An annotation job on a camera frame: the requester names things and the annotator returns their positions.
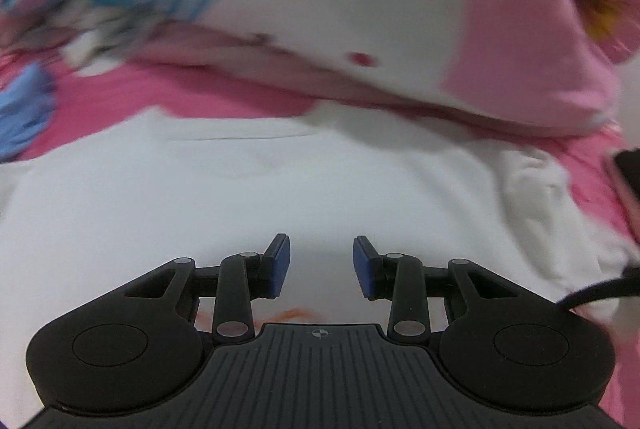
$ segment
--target bed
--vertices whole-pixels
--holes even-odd
[[[12,77],[33,57],[33,54],[24,54],[7,59],[1,77]],[[59,61],[48,68],[56,76],[57,109],[47,129],[20,156],[21,160],[36,158],[97,133],[148,106],[162,106],[178,117],[253,119],[298,116],[314,105],[313,98],[233,80],[202,67],[127,62],[116,70],[92,77],[78,76]],[[479,138],[500,138],[536,146],[553,155],[570,174],[571,193],[581,210],[631,240],[623,208],[602,163],[610,150],[626,146],[619,125],[612,122],[582,138],[537,140],[468,127]],[[198,326],[201,328],[206,329],[207,322],[210,323],[210,307],[210,303],[205,303],[200,311]],[[326,319],[319,319],[312,311],[294,309],[258,322],[268,320],[317,322]],[[615,374],[601,406],[624,427],[631,429],[640,423],[640,411],[635,401],[640,376],[640,339],[620,343],[616,358]]]

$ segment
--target black cable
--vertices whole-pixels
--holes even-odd
[[[612,279],[569,294],[558,306],[571,310],[583,304],[617,297],[640,296],[640,266],[629,266],[619,279]]]

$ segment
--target pink bedsheet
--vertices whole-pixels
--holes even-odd
[[[0,85],[33,58],[23,55],[0,62]],[[152,105],[179,117],[257,118],[298,116],[315,102],[204,68],[135,62],[89,78],[73,75],[60,62],[49,69],[57,78],[58,109],[22,159],[96,133]],[[624,211],[602,164],[604,153],[625,146],[615,126],[586,138],[540,140],[474,130],[480,136],[534,145],[553,154],[569,171],[571,191],[581,209],[631,239]],[[640,339],[620,345],[616,351],[618,363],[601,406],[627,429],[640,429]]]

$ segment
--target red dot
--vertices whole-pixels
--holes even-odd
[[[364,66],[366,68],[373,68],[375,66],[378,66],[378,62],[376,61],[375,57],[362,52],[351,52],[349,54],[349,60],[353,64],[357,64],[358,66]]]

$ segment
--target black gripper base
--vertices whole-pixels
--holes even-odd
[[[375,325],[265,325],[213,351],[164,403],[118,417],[45,409],[28,429],[620,429],[593,406],[518,415],[467,398],[418,346]]]

